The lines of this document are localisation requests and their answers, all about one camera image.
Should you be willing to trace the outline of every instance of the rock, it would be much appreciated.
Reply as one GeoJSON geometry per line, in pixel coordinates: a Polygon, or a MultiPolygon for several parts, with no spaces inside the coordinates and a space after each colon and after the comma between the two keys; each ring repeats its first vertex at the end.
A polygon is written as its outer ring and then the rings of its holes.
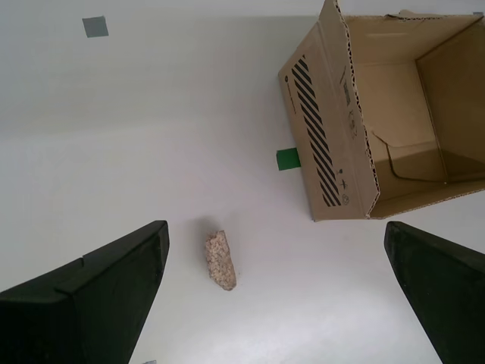
{"type": "Polygon", "coordinates": [[[232,290],[236,286],[236,272],[224,230],[207,236],[205,258],[212,280],[224,290],[232,290]]]}

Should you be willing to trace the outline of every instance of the white floor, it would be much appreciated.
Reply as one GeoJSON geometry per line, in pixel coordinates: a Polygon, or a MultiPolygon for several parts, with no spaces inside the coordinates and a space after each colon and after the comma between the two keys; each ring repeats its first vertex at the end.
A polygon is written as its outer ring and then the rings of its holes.
{"type": "MultiPolygon", "coordinates": [[[[277,170],[294,142],[276,74],[321,0],[130,4],[2,5],[0,290],[164,219],[171,251],[132,364],[440,363],[393,276],[386,221],[315,224],[300,171],[277,170]],[[102,14],[110,36],[87,39],[80,18],[102,14]],[[230,293],[205,267],[216,228],[230,293]]],[[[395,219],[485,253],[484,206],[478,193],[395,219]]]]}

